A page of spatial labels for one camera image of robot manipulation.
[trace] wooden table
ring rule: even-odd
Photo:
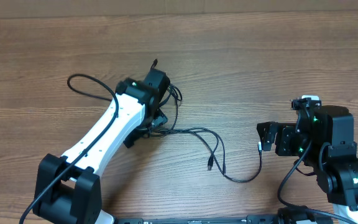
[[[77,143],[108,105],[69,90],[67,77],[85,73],[115,88],[125,77],[143,79],[155,58],[183,93],[178,128],[218,132],[233,177],[257,169],[256,124],[295,121],[289,100],[302,94],[348,107],[358,142],[358,11],[0,20],[0,223],[17,223],[32,201],[44,155]],[[108,96],[87,80],[74,85]],[[173,102],[163,111],[171,124]],[[264,153],[248,184],[226,180],[216,166],[208,172],[208,157],[190,135],[121,147],[102,178],[103,208],[117,217],[188,218],[283,207],[277,188],[295,157]],[[332,210],[315,177],[295,173],[284,198]],[[45,221],[31,214],[26,223]]]

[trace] wood grain surface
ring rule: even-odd
[[[0,20],[0,223],[17,223],[32,201],[46,153],[72,147],[108,105],[69,90],[67,77],[85,73],[115,88],[125,77],[143,79],[155,58],[183,93],[178,128],[219,133],[233,177],[257,170],[256,124],[295,121],[289,100],[302,94],[348,107],[358,142],[358,11]],[[87,80],[73,85],[108,96]],[[171,124],[173,102],[163,111]],[[121,147],[102,178],[103,208],[117,217],[190,218],[283,207],[277,188],[295,157],[264,153],[248,184],[216,166],[208,172],[208,157],[184,134]],[[284,198],[332,210],[315,177],[295,173]],[[26,223],[46,221],[30,214]]]

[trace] wall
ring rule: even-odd
[[[358,0],[0,0],[0,18],[358,10]]]

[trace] green light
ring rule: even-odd
[[[353,184],[358,184],[358,178],[353,178]]]

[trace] cable plug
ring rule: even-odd
[[[211,155],[208,159],[208,170],[212,170],[213,165],[214,165],[214,157]]]

